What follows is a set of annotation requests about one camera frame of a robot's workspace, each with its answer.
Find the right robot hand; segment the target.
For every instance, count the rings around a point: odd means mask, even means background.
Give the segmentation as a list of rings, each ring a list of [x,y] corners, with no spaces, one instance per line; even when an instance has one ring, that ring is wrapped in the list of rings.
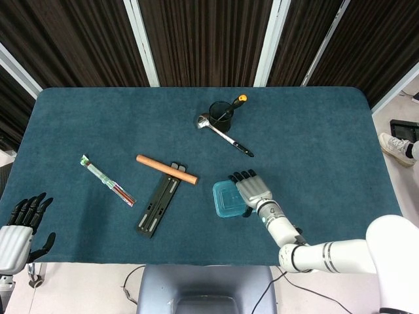
[[[254,170],[234,172],[228,178],[234,183],[245,201],[246,209],[242,214],[244,218],[249,217],[253,210],[258,208],[260,201],[272,200],[272,192]]]

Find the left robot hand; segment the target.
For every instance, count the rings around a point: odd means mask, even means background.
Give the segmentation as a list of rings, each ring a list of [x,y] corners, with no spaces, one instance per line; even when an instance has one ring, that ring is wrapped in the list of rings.
[[[50,233],[46,243],[35,251],[32,243],[47,207],[53,202],[43,192],[29,199],[23,199],[12,210],[7,223],[1,227],[1,275],[15,275],[26,264],[49,253],[56,234]]]

